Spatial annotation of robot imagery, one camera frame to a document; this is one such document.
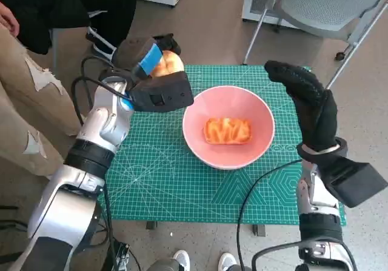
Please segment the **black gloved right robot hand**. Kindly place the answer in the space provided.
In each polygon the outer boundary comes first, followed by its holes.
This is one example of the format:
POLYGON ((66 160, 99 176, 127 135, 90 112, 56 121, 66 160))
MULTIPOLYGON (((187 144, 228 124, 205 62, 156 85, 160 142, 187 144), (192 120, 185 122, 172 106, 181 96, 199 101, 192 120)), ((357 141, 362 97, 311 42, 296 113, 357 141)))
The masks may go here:
POLYGON ((292 98, 303 144, 315 152, 335 147, 337 106, 332 92, 305 68, 278 61, 267 61, 264 68, 269 79, 282 83, 292 98))

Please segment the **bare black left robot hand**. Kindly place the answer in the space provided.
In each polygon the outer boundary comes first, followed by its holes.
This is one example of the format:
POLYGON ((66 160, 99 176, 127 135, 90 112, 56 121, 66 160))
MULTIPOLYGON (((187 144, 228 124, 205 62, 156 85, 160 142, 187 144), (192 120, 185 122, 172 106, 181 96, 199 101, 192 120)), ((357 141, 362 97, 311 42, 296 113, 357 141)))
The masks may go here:
POLYGON ((126 38, 116 48, 112 64, 129 71, 135 79, 159 78, 184 71, 181 48, 173 34, 126 38))

